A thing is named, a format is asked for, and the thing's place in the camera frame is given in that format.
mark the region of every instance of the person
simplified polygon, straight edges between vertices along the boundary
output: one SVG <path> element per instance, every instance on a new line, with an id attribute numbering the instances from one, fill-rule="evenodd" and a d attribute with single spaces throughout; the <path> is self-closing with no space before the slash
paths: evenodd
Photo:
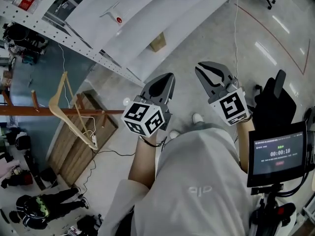
<path id="1" fill-rule="evenodd" d="M 13 223 L 22 222 L 26 227 L 43 230 L 47 227 L 47 223 L 64 217 L 73 210 L 80 207 L 89 209 L 88 201 L 84 197 L 80 201 L 62 204 L 79 191 L 80 189 L 75 187 L 57 194 L 37 197 L 21 196 L 16 201 L 17 211 L 11 211 L 9 218 Z"/>
<path id="2" fill-rule="evenodd" d="M 220 126 L 192 116 L 189 132 L 171 131 L 155 171 L 157 134 L 138 139 L 128 179 L 122 180 L 99 230 L 106 236 L 249 233 L 257 198 L 247 188 L 251 118 L 237 124 L 239 152 Z"/>
<path id="3" fill-rule="evenodd" d="M 5 29 L 3 40 L 5 43 L 8 43 L 8 45 L 11 41 L 13 41 L 17 46 L 25 47 L 26 49 L 36 53 L 45 54 L 44 49 L 48 45 L 48 40 L 39 36 L 37 32 L 18 23 L 4 24 L 2 28 Z M 39 48 L 36 45 L 33 45 L 32 42 L 40 42 L 42 43 L 42 47 Z"/>

